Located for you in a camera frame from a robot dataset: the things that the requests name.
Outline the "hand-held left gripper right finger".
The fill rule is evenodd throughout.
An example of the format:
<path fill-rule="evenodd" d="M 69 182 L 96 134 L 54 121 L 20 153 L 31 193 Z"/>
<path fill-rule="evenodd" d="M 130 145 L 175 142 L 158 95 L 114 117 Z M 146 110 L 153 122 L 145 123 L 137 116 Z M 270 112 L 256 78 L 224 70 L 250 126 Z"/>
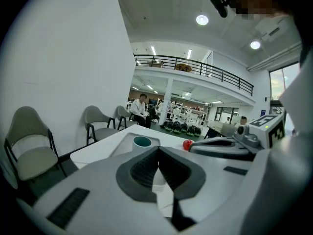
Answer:
<path fill-rule="evenodd" d="M 165 188 L 158 205 L 171 220 L 163 218 L 158 235 L 226 235 L 224 215 L 217 210 L 242 183 L 251 163 L 208 157 L 160 147 L 158 165 Z"/>

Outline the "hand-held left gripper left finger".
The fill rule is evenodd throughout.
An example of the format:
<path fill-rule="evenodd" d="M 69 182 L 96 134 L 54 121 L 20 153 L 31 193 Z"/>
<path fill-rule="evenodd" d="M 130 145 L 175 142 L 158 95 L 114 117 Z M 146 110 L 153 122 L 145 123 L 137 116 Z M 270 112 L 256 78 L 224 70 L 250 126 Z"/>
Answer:
<path fill-rule="evenodd" d="M 176 235 L 162 215 L 153 179 L 170 147 L 153 147 L 84 166 L 48 190 L 34 210 L 69 235 Z"/>

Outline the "window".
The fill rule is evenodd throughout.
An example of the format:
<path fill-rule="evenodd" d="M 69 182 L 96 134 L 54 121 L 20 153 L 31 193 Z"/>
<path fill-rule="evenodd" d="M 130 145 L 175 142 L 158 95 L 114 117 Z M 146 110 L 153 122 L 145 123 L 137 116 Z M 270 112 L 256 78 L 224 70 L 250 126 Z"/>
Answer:
<path fill-rule="evenodd" d="M 269 73 L 271 86 L 270 114 L 284 114 L 285 110 L 280 102 L 280 97 L 297 77 L 299 70 L 299 63 L 295 63 Z"/>

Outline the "white ceiling air conditioner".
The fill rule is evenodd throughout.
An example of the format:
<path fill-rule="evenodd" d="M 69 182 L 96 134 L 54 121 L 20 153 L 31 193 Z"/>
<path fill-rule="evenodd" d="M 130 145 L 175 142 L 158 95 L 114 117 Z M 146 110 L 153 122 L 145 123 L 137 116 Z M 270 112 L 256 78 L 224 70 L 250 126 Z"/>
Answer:
<path fill-rule="evenodd" d="M 256 30 L 261 34 L 262 42 L 271 42 L 287 32 L 292 23 L 290 18 L 266 18 L 256 25 Z"/>

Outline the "row of black bags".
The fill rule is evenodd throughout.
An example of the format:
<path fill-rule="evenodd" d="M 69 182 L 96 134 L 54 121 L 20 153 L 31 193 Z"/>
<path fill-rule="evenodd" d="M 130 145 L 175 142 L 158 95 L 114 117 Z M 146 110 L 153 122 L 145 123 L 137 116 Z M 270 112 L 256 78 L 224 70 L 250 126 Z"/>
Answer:
<path fill-rule="evenodd" d="M 180 123 L 178 121 L 166 121 L 161 125 L 168 132 L 174 134 L 186 134 L 191 137 L 199 137 L 201 135 L 201 129 L 194 125 L 188 126 L 186 123 Z"/>

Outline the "white cup with teal inside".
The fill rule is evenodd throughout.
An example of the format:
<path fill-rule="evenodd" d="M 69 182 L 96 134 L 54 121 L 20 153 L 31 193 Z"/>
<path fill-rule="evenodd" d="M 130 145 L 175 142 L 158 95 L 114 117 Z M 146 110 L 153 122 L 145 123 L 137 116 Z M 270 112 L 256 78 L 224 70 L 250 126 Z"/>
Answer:
<path fill-rule="evenodd" d="M 150 138 L 145 136 L 136 136 L 133 138 L 132 151 L 142 151 L 148 149 L 152 146 L 152 141 Z"/>

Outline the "grey chair with black legs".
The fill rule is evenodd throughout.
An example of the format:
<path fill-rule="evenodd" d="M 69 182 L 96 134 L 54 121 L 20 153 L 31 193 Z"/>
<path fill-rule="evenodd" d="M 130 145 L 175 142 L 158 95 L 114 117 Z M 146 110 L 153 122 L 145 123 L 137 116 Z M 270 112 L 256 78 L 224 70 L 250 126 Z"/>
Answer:
<path fill-rule="evenodd" d="M 89 145 L 89 140 L 93 139 L 93 142 L 103 140 L 113 134 L 118 133 L 116 129 L 115 119 L 109 117 L 101 112 L 96 106 L 88 106 L 84 111 L 84 124 L 86 135 L 86 146 Z M 107 126 L 104 128 L 95 129 L 95 123 L 106 123 Z"/>
<path fill-rule="evenodd" d="M 35 135 L 46 137 L 49 145 L 29 149 L 16 157 L 12 150 L 13 146 L 20 140 Z M 59 160 L 51 130 L 42 121 L 37 111 L 30 106 L 23 106 L 16 110 L 3 146 L 14 171 L 21 181 L 33 180 L 53 167 L 61 169 L 63 175 L 67 177 Z"/>
<path fill-rule="evenodd" d="M 117 118 L 118 131 L 138 124 L 136 121 L 133 121 L 133 114 L 129 113 L 123 106 L 117 107 Z"/>

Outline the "black balcony railing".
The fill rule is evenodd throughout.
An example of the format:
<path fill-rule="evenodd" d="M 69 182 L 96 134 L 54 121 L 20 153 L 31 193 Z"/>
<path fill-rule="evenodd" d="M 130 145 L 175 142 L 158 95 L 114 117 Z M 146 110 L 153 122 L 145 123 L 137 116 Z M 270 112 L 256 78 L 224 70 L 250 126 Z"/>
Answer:
<path fill-rule="evenodd" d="M 226 70 L 200 61 L 175 56 L 151 54 L 135 54 L 134 60 L 137 66 L 171 69 L 192 73 L 215 79 L 222 83 L 227 83 L 250 96 L 252 96 L 254 92 L 254 86 L 248 81 Z"/>

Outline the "white shelving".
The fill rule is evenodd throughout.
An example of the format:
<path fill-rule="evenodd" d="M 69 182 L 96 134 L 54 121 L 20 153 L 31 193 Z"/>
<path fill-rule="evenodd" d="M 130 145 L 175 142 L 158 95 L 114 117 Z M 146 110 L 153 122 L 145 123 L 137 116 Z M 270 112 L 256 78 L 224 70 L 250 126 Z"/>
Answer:
<path fill-rule="evenodd" d="M 167 120 L 186 123 L 188 126 L 204 126 L 208 117 L 210 107 L 207 105 L 197 107 L 187 107 L 183 104 L 170 102 L 167 107 Z"/>

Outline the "grey tray mat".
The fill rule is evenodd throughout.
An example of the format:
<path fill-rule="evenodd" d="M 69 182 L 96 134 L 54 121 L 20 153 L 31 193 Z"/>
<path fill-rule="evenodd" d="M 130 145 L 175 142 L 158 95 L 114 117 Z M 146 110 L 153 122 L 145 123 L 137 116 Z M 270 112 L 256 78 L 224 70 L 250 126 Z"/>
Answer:
<path fill-rule="evenodd" d="M 135 133 L 128 133 L 123 139 L 122 141 L 117 145 L 117 147 L 113 150 L 113 152 L 109 155 L 109 157 L 114 157 L 117 155 L 121 155 L 124 153 L 129 153 L 132 152 L 132 142 L 133 142 L 133 138 L 136 136 L 144 136 L 144 135 L 140 135 L 140 134 L 135 134 Z M 158 138 L 153 138 L 153 137 L 149 137 L 149 136 L 145 136 L 151 139 L 152 141 L 152 147 L 154 146 L 160 146 L 160 140 Z"/>

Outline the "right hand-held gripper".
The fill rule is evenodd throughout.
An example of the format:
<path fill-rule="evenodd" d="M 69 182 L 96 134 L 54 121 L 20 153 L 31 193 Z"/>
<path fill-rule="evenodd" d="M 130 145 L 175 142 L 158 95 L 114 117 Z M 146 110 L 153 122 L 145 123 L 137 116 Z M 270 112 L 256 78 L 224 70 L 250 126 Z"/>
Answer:
<path fill-rule="evenodd" d="M 285 137 L 283 115 L 264 115 L 237 128 L 233 138 L 243 146 L 260 150 L 272 148 Z M 231 160 L 253 161 L 254 154 L 234 139 L 211 138 L 193 143 L 190 153 Z"/>

